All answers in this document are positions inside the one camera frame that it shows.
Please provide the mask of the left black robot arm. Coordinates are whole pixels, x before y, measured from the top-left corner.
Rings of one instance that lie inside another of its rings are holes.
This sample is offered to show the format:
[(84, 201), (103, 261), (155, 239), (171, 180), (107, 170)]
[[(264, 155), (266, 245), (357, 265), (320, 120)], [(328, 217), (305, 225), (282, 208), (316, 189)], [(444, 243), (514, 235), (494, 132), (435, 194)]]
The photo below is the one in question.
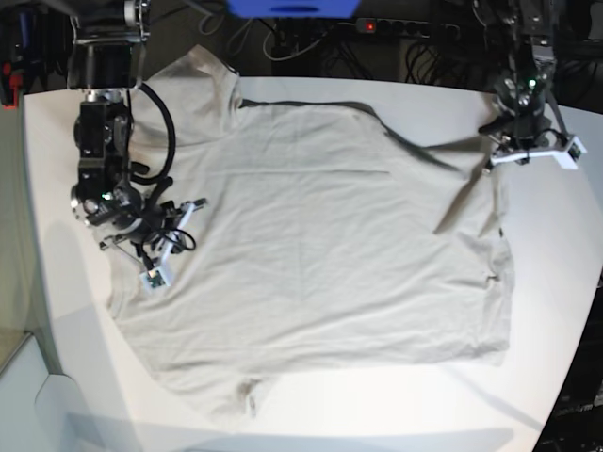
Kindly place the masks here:
[(576, 170), (587, 149), (568, 131), (553, 93), (558, 3), (473, 1), (471, 7), (484, 32), (499, 37), (506, 57), (493, 85), (497, 116), (479, 129), (493, 142), (489, 166), (550, 157)]

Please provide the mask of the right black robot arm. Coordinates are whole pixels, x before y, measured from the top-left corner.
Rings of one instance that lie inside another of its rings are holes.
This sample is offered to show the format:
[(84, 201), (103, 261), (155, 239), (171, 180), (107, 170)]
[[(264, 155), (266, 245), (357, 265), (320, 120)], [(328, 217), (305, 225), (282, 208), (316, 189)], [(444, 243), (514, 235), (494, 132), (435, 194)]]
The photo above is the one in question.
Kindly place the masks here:
[[(173, 282), (169, 258), (195, 250), (196, 242), (185, 227), (206, 201), (160, 200), (173, 184), (176, 134), (166, 104), (141, 77), (149, 11), (147, 1), (106, 1), (73, 17), (68, 87), (86, 94), (73, 127), (79, 151), (77, 182), (71, 191), (73, 214), (100, 233), (101, 250), (121, 250), (122, 243), (129, 243), (134, 250), (128, 256), (140, 268), (142, 286), (154, 292)], [(167, 155), (157, 174), (130, 157), (134, 90), (152, 101), (166, 126)]]

